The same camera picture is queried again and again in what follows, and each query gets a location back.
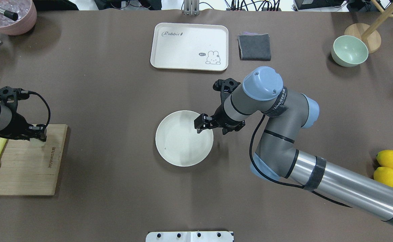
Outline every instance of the mint green bowl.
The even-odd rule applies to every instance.
[[[333,60],[344,67],[357,66],[368,58],[368,48],[362,40],[342,35],[332,45],[331,55]]]

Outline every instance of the brown table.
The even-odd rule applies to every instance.
[[[393,19],[379,28],[381,48],[362,65],[330,57],[334,39],[378,13],[202,11],[40,12],[35,29],[0,35],[0,88],[39,92],[52,123],[69,125],[53,197],[0,197],[0,241],[144,241],[148,231],[230,230],[235,240],[393,241],[393,227],[357,209],[272,184],[249,170],[248,146],[260,115],[238,133],[214,131],[210,155],[174,167],[156,150],[159,122],[177,110],[212,114],[212,84],[275,68],[289,89],[315,99],[318,121],[296,147],[372,177],[378,151],[393,150]],[[149,63],[161,22],[224,25],[224,72],[160,70]],[[269,33],[272,61],[241,61],[240,32]],[[19,105],[44,122],[41,101]]]

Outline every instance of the wooden cutting board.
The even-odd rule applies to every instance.
[[[8,140],[0,158],[0,195],[54,195],[67,129],[49,124],[45,143]]]

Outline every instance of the lemon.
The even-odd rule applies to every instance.
[[[389,167],[379,167],[374,172],[374,180],[393,187],[393,169]]]
[[[376,155],[376,159],[381,166],[393,169],[393,150],[382,150]]]

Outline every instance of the gray cloth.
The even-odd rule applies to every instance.
[[[238,35],[242,60],[271,60],[270,36],[268,34]]]

